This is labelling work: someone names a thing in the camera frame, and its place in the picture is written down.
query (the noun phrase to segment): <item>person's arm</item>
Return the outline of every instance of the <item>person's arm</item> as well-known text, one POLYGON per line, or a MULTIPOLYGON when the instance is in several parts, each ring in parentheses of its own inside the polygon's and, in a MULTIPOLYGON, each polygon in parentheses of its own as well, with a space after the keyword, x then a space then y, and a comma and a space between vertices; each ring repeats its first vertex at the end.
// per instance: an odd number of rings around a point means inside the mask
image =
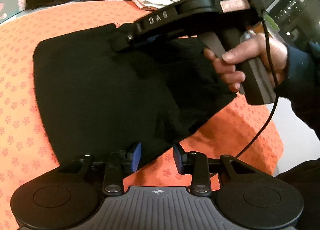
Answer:
MULTIPOLYGON (((305 53, 270 38, 270 51, 279 83, 275 91, 291 101, 295 114, 314 129, 320 138, 320 47, 311 43, 309 52, 305 53)), ((225 53, 223 59, 216 58, 209 49, 205 49, 204 55, 212 60, 216 72, 231 91, 238 91, 240 83, 245 80, 245 74, 237 71, 235 64, 255 56, 260 56, 269 72, 271 83, 275 85, 266 54, 264 34, 257 34, 239 44, 225 53)))
POLYGON ((287 49, 287 74, 275 91, 291 101, 293 112, 320 138, 320 47, 310 43, 308 53, 287 49))

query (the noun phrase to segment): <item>human hand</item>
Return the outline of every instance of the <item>human hand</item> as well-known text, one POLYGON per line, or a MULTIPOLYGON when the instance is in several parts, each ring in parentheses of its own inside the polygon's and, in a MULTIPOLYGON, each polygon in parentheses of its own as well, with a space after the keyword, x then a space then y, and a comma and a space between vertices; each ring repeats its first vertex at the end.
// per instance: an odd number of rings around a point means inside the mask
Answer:
MULTIPOLYGON (((288 49, 283 43, 271 37, 269 40, 272 64, 276 72, 278 84, 280 84, 286 77, 288 49)), ((273 87, 275 87, 275 82, 271 74, 267 57, 266 38, 263 33, 255 34, 249 40, 244 41, 237 47, 226 52, 222 55, 222 59, 217 58, 214 52, 208 48, 204 50, 204 55, 212 61, 216 72, 220 74, 221 80, 228 84, 230 91, 239 91, 240 83, 245 80, 245 74, 236 70, 235 65, 256 56, 261 58, 262 63, 267 69, 270 81, 273 87)))

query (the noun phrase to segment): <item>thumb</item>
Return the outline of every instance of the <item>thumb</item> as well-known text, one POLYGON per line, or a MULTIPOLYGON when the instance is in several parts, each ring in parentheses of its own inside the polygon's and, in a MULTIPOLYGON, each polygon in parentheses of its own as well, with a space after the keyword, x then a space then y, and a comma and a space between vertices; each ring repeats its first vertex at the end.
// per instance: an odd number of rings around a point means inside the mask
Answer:
POLYGON ((223 54, 222 58, 228 64, 239 64, 245 60, 259 56, 262 53, 263 43, 264 35, 256 34, 254 37, 223 54))

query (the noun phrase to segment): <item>white floor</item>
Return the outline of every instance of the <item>white floor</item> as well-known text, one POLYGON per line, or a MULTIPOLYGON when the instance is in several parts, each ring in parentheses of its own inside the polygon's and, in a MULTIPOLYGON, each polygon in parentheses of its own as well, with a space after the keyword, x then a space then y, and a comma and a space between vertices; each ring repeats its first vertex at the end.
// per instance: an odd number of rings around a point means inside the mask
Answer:
POLYGON ((320 141, 315 132, 291 110, 289 100, 280 98, 273 121, 284 144, 284 154, 278 161, 278 170, 285 172, 308 160, 320 158, 320 141))

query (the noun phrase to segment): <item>person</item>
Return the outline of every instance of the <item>person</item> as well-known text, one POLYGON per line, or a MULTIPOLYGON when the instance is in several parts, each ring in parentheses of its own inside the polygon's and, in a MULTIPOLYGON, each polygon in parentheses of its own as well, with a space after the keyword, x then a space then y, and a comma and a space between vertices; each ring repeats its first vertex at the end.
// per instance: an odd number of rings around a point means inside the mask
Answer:
MULTIPOLYGON (((275 92, 291 101, 293 112, 320 138, 320 47, 309 43, 308 52, 270 39, 271 60, 279 86, 275 92)), ((210 49, 204 56, 212 61, 221 80, 231 91, 237 92, 245 74, 236 70, 236 64, 259 56, 275 87, 266 53, 265 35, 255 34, 249 40, 217 58, 210 49)), ((320 158, 306 161, 277 176, 298 189, 304 199, 304 210, 297 222, 298 230, 315 230, 320 225, 320 158)))

